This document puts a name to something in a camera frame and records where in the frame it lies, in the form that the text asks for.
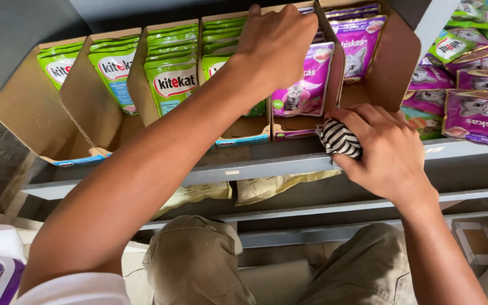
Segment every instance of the cardboard divider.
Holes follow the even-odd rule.
[[[331,69],[329,79],[327,80],[327,92],[324,96],[323,114],[327,114],[331,109],[338,105],[340,96],[342,94],[342,80],[344,78],[345,57],[342,46],[336,39],[335,33],[332,31],[331,25],[327,17],[323,13],[323,9],[316,1],[307,1],[300,3],[293,3],[297,8],[313,6],[315,14],[318,18],[319,28],[324,34],[326,41],[335,43],[333,55],[331,58]],[[271,6],[263,8],[262,13],[268,11],[280,11],[285,5]],[[316,125],[323,124],[325,119],[323,116],[294,116],[294,117],[275,117],[272,116],[272,137],[274,141],[288,140],[291,138],[302,138],[315,135]]]
[[[340,107],[369,103],[382,106],[387,111],[398,111],[420,59],[421,42],[414,31],[386,0],[319,0],[319,3],[323,9],[350,8],[369,3],[381,5],[380,14],[387,15],[387,20],[368,72],[362,83],[343,87]]]
[[[127,77],[127,90],[129,91],[129,95],[131,96],[135,107],[137,107],[144,126],[148,126],[159,119],[156,102],[153,100],[152,91],[150,90],[150,85],[148,84],[148,79],[146,79],[146,73],[144,72],[144,62],[146,61],[146,54],[148,53],[148,42],[146,41],[148,31],[168,29],[194,23],[199,24],[199,19],[149,25],[140,35],[137,52],[135,52],[135,57],[133,58],[133,65],[131,66],[129,76]],[[202,38],[201,35],[199,35],[197,58],[200,58],[201,56],[201,47]],[[199,65],[197,64],[197,75],[201,73],[202,70],[199,70]]]
[[[202,39],[203,24],[208,21],[231,19],[248,16],[248,11],[240,11],[228,14],[206,16],[201,18],[199,36]],[[199,86],[202,86],[206,79],[204,77],[202,60],[199,57]],[[271,99],[267,98],[265,103],[264,117],[240,117],[238,118],[215,142],[216,148],[238,147],[269,142],[271,139]]]
[[[126,115],[88,55],[95,40],[139,35],[140,28],[95,34],[86,38],[73,69],[60,89],[60,103],[93,147],[109,156],[144,129],[138,116]]]
[[[41,49],[85,39],[36,46],[0,93],[0,122],[37,156],[63,167],[98,163],[105,156],[92,147],[60,105],[58,90],[45,75],[37,55]]]

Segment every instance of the beige bag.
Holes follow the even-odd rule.
[[[231,199],[233,198],[233,189],[231,189],[228,182],[196,184],[186,187],[180,186],[173,196],[152,217],[152,220],[187,202],[199,202],[206,198]]]
[[[313,171],[311,173],[272,176],[247,180],[237,180],[236,189],[239,191],[235,206],[254,204],[273,197],[295,184],[311,182],[340,174],[342,170]]]

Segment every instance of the kitekat logo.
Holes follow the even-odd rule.
[[[208,75],[212,77],[212,75],[214,75],[214,73],[216,73],[226,62],[227,61],[217,62],[210,66],[210,68],[208,69]]]
[[[117,80],[129,75],[135,52],[120,56],[107,56],[101,59],[97,66],[103,75],[110,80]]]
[[[51,62],[46,66],[46,71],[55,81],[63,84],[67,74],[71,71],[75,59],[76,58],[67,58]]]
[[[164,98],[186,93],[197,87],[195,66],[183,71],[169,71],[159,74],[153,79],[156,92]]]

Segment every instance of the white sleeve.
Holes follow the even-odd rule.
[[[42,283],[22,295],[16,305],[130,305],[121,275],[79,273]]]

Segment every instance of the right hand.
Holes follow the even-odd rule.
[[[341,154],[331,156],[351,181],[390,200],[402,215],[424,208],[421,199],[438,202],[438,192],[424,173],[419,133],[402,112],[389,113],[380,106],[359,104],[335,108],[326,117],[346,125],[363,147],[360,161]]]
[[[245,63],[241,69],[254,70],[254,89],[264,96],[285,89],[302,79],[303,63],[318,29],[315,14],[301,14],[292,5],[280,12],[261,15],[254,4],[239,39],[239,48],[231,60]]]

